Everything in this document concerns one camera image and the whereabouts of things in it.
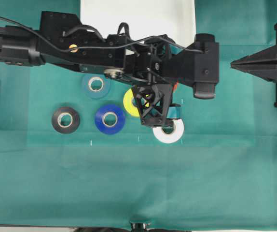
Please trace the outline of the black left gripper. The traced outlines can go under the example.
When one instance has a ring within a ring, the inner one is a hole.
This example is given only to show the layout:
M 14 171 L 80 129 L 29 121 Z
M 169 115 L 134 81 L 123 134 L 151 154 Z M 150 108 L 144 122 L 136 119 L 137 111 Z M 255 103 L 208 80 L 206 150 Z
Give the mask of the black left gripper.
M 125 58 L 124 73 L 135 78 L 131 88 L 141 124 L 174 127 L 181 119 L 181 105 L 172 103 L 176 82 L 193 89 L 198 99 L 213 99 L 219 82 L 219 43 L 212 34 L 196 34 L 194 42 L 174 54 L 176 44 L 166 35 L 135 43 L 135 54 Z M 158 83 L 145 86 L 149 82 Z

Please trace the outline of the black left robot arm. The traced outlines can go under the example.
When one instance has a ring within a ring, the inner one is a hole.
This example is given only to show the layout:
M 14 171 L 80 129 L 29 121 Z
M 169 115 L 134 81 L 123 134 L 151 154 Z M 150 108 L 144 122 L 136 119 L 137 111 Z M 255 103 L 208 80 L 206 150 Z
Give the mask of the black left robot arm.
M 219 44 L 211 34 L 197 34 L 174 54 L 167 35 L 132 40 L 123 22 L 106 38 L 75 14 L 43 11 L 38 30 L 13 20 L 0 27 L 0 62 L 17 66 L 50 63 L 78 73 L 102 74 L 132 87 L 142 125 L 172 126 L 168 117 L 176 83 L 194 97 L 215 97 L 219 82 Z

